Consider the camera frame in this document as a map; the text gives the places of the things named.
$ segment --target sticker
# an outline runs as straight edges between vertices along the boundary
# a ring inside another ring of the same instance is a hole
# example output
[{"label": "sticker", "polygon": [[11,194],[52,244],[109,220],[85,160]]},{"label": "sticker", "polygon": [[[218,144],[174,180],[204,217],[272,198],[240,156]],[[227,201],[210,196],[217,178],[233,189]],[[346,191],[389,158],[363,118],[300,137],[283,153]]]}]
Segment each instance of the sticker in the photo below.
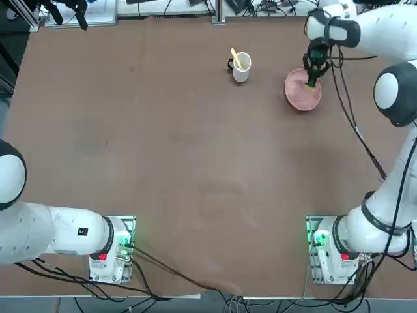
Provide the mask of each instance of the sticker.
[{"label": "sticker", "polygon": [[88,234],[89,234],[89,229],[88,228],[83,228],[83,227],[78,228],[78,235],[79,236],[87,236]]}]

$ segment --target floor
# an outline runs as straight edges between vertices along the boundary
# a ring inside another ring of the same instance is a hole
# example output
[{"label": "floor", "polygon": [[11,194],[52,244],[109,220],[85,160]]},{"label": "floor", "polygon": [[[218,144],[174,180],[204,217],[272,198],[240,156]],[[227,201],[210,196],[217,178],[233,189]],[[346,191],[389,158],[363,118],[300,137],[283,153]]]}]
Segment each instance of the floor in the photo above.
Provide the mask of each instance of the floor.
[{"label": "floor", "polygon": [[[78,303],[84,313],[121,313],[123,310],[142,301],[141,298],[127,299],[123,303],[110,303],[108,301],[100,301],[96,299],[79,298]],[[251,303],[269,303],[270,301],[251,301]],[[314,305],[317,302],[301,301],[304,305]],[[140,313],[149,304],[137,306],[132,312]],[[279,301],[263,307],[252,307],[252,313],[275,313],[279,305]],[[284,301],[280,310],[287,307]],[[416,301],[407,300],[370,300],[371,312],[385,313],[411,313],[416,311]],[[148,313],[178,312],[178,313],[222,313],[224,310],[224,302],[213,293],[203,294],[200,300],[197,299],[174,299],[166,303],[155,304]],[[0,299],[0,307],[2,313],[26,313],[26,312],[42,312],[42,313],[77,313],[79,312],[73,298],[24,298],[24,299]],[[232,307],[233,313],[244,313],[244,308],[240,307],[237,312],[235,306]],[[324,308],[301,308],[293,307],[290,313],[331,313],[336,312],[331,306]],[[367,307],[362,303],[357,313],[367,312]]]}]

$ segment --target pink plate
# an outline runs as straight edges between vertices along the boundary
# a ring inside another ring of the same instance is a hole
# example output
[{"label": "pink plate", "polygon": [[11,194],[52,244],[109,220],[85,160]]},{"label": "pink plate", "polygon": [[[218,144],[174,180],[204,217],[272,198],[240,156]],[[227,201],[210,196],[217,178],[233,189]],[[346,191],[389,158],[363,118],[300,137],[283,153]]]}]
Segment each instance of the pink plate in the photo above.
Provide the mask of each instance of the pink plate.
[{"label": "pink plate", "polygon": [[310,111],[320,102],[320,81],[317,80],[315,89],[309,89],[305,85],[307,79],[308,75],[303,68],[292,71],[285,79],[285,96],[290,105],[300,111]]}]

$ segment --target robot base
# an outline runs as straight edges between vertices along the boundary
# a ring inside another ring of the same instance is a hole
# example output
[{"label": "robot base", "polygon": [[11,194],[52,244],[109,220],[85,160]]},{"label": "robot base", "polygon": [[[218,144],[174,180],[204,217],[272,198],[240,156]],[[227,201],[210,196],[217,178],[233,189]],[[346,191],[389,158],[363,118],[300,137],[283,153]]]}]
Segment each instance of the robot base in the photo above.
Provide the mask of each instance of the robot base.
[{"label": "robot base", "polygon": [[100,255],[99,260],[89,257],[89,280],[122,284],[132,279],[132,264],[130,257],[133,249],[125,244],[134,245],[136,217],[107,216],[114,227],[114,238],[109,253]]},{"label": "robot base", "polygon": [[[306,217],[310,266],[316,284],[344,285],[357,270],[359,259],[343,260],[332,235],[336,216]],[[355,276],[348,283],[353,285]]]}]

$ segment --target yellow spoon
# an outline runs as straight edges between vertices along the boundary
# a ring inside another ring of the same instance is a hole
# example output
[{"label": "yellow spoon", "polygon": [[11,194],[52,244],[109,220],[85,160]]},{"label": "yellow spoon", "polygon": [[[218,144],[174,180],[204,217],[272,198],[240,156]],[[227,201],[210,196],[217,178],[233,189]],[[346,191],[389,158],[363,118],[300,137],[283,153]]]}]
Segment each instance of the yellow spoon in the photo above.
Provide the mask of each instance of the yellow spoon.
[{"label": "yellow spoon", "polygon": [[239,58],[237,57],[235,49],[231,48],[230,52],[232,53],[233,59],[235,59],[238,68],[240,68],[241,70],[244,70],[242,64],[239,61]]}]

